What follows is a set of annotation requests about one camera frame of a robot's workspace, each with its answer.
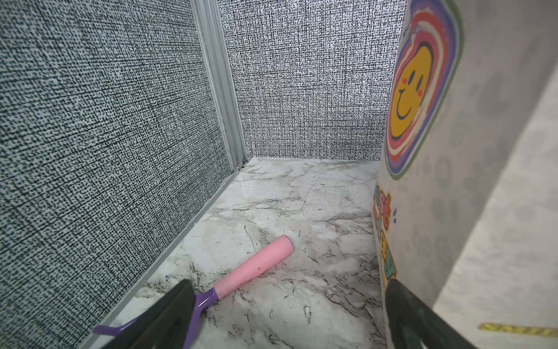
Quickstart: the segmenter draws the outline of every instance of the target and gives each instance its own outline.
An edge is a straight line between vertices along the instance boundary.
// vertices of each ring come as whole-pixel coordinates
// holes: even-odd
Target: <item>smiley face sticker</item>
[[[386,125],[386,163],[395,180],[405,174],[424,142],[463,49],[459,14],[449,0],[412,0],[410,15]]]

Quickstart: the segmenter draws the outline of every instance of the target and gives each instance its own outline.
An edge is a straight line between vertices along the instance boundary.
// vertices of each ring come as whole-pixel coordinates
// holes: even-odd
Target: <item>black and white textured wall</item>
[[[0,23],[0,347],[74,348],[231,170],[188,0]]]
[[[252,156],[379,160],[406,0],[219,0]]]

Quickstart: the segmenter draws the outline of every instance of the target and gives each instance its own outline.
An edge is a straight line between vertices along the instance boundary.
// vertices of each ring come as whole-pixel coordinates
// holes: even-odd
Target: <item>colorful sticker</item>
[[[556,337],[558,328],[507,325],[503,323],[484,322],[478,327],[482,331],[526,334],[528,336]]]
[[[463,50],[461,21],[452,3],[412,0],[410,14],[393,76],[384,147],[395,180],[424,142]]]
[[[391,219],[391,195],[390,193],[386,195],[379,185],[376,185],[374,190],[372,213],[376,234],[380,241],[384,287],[387,287],[387,281],[397,277],[397,268],[386,238],[386,233],[389,230],[389,220]]]

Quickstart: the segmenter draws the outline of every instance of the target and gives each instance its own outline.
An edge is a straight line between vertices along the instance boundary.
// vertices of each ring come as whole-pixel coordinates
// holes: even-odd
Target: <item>marble floor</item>
[[[378,169],[379,161],[253,158],[112,325],[184,278],[209,290],[286,234],[293,255],[210,307],[193,348],[385,348],[371,229]]]

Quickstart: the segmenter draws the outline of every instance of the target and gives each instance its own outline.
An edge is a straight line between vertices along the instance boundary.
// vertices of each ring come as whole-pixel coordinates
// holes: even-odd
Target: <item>yellow smiley face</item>
[[[407,63],[393,92],[390,110],[391,136],[400,138],[413,123],[426,94],[432,71],[432,50],[421,44]]]

